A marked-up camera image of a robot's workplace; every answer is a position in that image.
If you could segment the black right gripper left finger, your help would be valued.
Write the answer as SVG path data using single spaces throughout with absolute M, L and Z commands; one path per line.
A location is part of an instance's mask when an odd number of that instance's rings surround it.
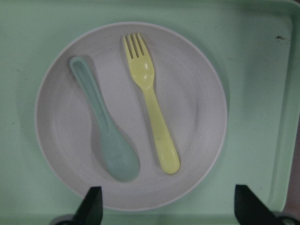
M 102 188 L 91 187 L 72 218 L 74 225 L 100 225 L 103 219 Z

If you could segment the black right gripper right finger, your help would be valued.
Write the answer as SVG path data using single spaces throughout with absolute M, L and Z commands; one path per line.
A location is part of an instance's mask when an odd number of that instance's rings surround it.
M 240 225 L 283 225 L 247 185 L 236 185 L 234 214 Z

